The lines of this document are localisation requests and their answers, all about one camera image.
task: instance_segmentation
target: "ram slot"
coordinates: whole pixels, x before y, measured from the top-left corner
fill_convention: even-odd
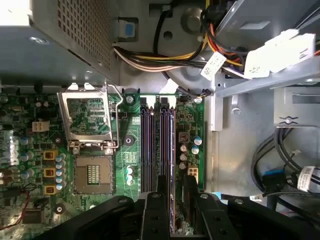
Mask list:
[[[153,109],[141,107],[140,129],[141,192],[143,193],[156,189],[156,126]]]
[[[170,221],[170,230],[175,230],[176,215],[176,116],[175,110],[163,107],[160,112],[160,175],[166,176],[167,209]]]

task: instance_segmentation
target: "red thin wire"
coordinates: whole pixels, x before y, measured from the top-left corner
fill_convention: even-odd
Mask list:
[[[21,223],[22,219],[24,219],[24,216],[25,216],[25,214],[26,214],[26,209],[27,209],[28,204],[29,204],[29,202],[30,202],[30,192],[26,192],[25,194],[26,194],[26,201],[25,201],[25,205],[24,205],[24,207],[23,207],[23,209],[22,209],[21,216],[18,218],[18,220],[17,220],[14,224],[1,227],[1,228],[0,228],[0,231],[18,225],[19,223]]]

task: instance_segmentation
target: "white cable tie label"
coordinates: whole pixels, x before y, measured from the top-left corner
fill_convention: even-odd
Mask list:
[[[268,53],[265,47],[250,51],[246,56],[244,77],[246,79],[269,77]]]
[[[297,188],[301,191],[308,192],[309,190],[309,184],[311,180],[312,173],[314,172],[315,167],[314,166],[305,166],[298,179],[298,185]]]
[[[168,79],[166,85],[161,89],[159,94],[174,94],[179,87],[171,78]]]
[[[216,51],[202,69],[201,75],[212,81],[212,78],[219,71],[226,60],[227,58],[225,56]]]

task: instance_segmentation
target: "electrolytic capacitor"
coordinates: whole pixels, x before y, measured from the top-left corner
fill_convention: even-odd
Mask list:
[[[64,180],[64,179],[63,179],[62,177],[60,177],[60,176],[57,176],[57,177],[55,178],[55,182],[56,182],[57,184],[62,183],[63,180]]]
[[[60,191],[62,190],[65,186],[67,185],[67,183],[65,181],[62,181],[61,183],[58,183],[55,188]]]
[[[180,151],[183,152],[183,153],[185,153],[186,151],[188,151],[187,146],[186,146],[185,144],[182,144],[182,145],[180,146]]]
[[[187,168],[187,165],[182,161],[182,162],[180,162],[180,164],[179,164],[179,169],[181,169],[181,170],[185,170]]]
[[[59,154],[58,156],[55,157],[55,161],[57,163],[60,163],[61,161],[64,161],[66,159],[66,155],[64,153]]]
[[[200,145],[202,144],[202,139],[201,139],[201,137],[195,136],[195,137],[193,138],[193,143],[194,143],[195,145],[197,145],[197,146],[200,146]]]
[[[29,168],[28,170],[21,173],[20,177],[23,180],[27,180],[28,178],[32,178],[35,175],[35,171],[32,168]]]
[[[34,142],[34,138],[33,137],[23,136],[22,138],[20,138],[19,142],[20,142],[21,145],[32,144]]]
[[[35,156],[35,154],[32,151],[28,151],[27,153],[25,153],[25,152],[21,153],[20,156],[19,156],[19,159],[22,162],[26,162],[28,160],[33,159],[34,156]]]
[[[199,147],[197,145],[193,145],[191,148],[191,152],[194,155],[197,155],[199,153]]]
[[[125,173],[126,173],[126,174],[132,174],[133,172],[134,172],[134,171],[133,171],[132,168],[129,167],[129,166],[128,166],[128,167],[126,168],[126,170],[125,170]]]
[[[126,179],[126,184],[131,186],[134,178],[130,174],[127,174],[125,179]]]
[[[56,175],[57,177],[61,177],[64,173],[65,173],[65,169],[64,169],[64,168],[61,168],[61,169],[58,169],[58,170],[55,172],[55,175]]]
[[[187,156],[186,156],[184,153],[182,153],[182,154],[180,155],[180,160],[181,160],[181,161],[186,161],[186,160],[187,160]]]

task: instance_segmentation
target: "ventilation holes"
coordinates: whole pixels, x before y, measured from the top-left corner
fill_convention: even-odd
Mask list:
[[[58,0],[58,27],[110,70],[108,1]]]

